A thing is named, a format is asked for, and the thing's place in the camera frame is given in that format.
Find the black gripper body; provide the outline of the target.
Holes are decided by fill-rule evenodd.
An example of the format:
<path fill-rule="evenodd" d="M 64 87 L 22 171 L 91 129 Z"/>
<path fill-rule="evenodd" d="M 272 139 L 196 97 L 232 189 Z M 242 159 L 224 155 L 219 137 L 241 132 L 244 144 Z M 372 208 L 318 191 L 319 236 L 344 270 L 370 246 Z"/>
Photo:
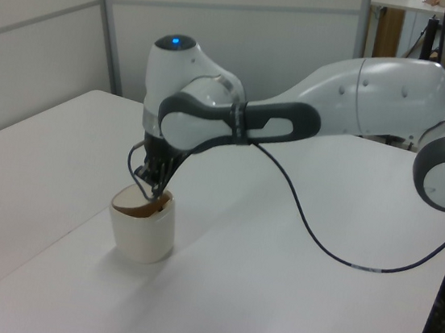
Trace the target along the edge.
<path fill-rule="evenodd" d="M 142 174 L 171 177 L 186 160 L 186 152 L 179 151 L 164 140 L 144 133 L 145 158 L 141 166 Z"/>

